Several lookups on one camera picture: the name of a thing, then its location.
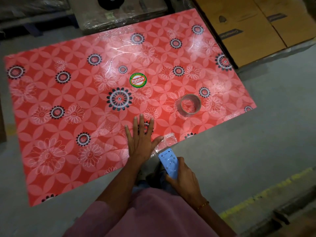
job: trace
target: gray floor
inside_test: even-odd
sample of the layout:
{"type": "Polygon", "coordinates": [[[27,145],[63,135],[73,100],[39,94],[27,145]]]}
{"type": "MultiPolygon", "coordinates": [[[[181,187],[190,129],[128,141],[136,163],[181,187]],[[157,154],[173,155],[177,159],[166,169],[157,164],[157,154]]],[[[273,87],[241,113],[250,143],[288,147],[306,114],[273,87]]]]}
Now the gray floor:
{"type": "MultiPolygon", "coordinates": [[[[1,42],[0,56],[81,36],[73,27],[1,42]]],[[[257,108],[175,145],[219,213],[316,165],[316,46],[239,76],[257,108]]],[[[0,94],[14,123],[3,63],[0,94]]],[[[0,145],[0,236],[60,236],[117,174],[113,172],[48,202],[28,205],[18,139],[0,145]]]]}

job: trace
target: pink shirt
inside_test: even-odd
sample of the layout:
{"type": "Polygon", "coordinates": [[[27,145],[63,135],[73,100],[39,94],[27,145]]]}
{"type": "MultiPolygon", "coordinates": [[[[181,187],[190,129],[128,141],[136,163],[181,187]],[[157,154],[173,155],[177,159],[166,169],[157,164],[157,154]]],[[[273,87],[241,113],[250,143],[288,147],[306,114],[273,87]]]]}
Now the pink shirt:
{"type": "Polygon", "coordinates": [[[180,196],[154,188],[132,195],[121,219],[105,202],[93,202],[64,234],[72,236],[218,237],[180,196]]]}

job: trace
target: gold bracelet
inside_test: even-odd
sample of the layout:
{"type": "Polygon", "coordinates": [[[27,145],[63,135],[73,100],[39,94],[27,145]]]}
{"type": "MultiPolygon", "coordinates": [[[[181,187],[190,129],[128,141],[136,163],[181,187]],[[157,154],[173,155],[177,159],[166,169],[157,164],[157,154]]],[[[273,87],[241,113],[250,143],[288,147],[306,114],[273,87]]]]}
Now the gold bracelet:
{"type": "Polygon", "coordinates": [[[208,205],[209,203],[210,203],[210,202],[209,202],[209,201],[207,201],[207,202],[205,202],[204,204],[200,205],[197,209],[199,210],[200,208],[202,208],[203,206],[208,205]]]}

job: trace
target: tape roll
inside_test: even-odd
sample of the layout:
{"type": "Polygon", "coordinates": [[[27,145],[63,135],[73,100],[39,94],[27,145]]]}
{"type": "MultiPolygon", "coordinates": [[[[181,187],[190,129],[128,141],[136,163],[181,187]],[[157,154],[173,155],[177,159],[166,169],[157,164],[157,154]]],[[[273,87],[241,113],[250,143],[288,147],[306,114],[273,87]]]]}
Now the tape roll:
{"type": "Polygon", "coordinates": [[[191,116],[191,115],[194,115],[196,113],[198,113],[201,109],[201,100],[200,98],[197,96],[197,95],[194,95],[194,94],[187,94],[187,95],[184,95],[181,100],[180,100],[180,103],[178,104],[177,106],[177,109],[179,111],[179,113],[185,117],[188,117],[188,116],[191,116]],[[183,107],[183,104],[184,102],[188,100],[188,101],[191,101],[192,102],[192,110],[188,110],[188,108],[184,108],[183,107]]]}

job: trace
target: patelsa sticker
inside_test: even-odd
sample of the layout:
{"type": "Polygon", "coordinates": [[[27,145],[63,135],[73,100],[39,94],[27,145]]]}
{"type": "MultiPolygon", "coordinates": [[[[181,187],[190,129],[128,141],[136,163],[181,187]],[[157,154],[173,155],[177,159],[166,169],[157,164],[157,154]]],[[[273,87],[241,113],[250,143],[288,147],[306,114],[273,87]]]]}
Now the patelsa sticker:
{"type": "Polygon", "coordinates": [[[130,77],[130,84],[133,87],[140,88],[140,87],[143,87],[144,85],[146,85],[146,83],[147,83],[147,78],[142,73],[134,73],[130,77]]]}

